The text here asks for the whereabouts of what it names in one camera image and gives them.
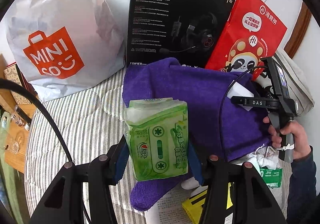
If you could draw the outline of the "person's right hand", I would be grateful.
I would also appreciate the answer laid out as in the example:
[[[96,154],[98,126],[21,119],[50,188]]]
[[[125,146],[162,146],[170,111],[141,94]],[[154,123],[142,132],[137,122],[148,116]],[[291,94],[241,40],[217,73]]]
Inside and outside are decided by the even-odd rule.
[[[269,117],[263,119],[265,124],[270,124],[268,127],[268,132],[271,135],[272,147],[281,147],[281,136],[287,134],[293,134],[295,138],[295,149],[293,150],[293,159],[298,160],[306,157],[311,152],[311,148],[308,142],[308,136],[303,128],[297,121],[292,121],[287,123],[287,125],[277,131],[270,123]]]

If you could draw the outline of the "right forearm dark sleeve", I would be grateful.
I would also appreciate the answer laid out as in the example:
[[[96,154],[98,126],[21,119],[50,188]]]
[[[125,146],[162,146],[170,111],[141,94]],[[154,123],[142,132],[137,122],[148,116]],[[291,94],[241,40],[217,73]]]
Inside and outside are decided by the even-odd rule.
[[[313,148],[291,163],[287,223],[319,223],[319,195],[316,194],[316,164]]]

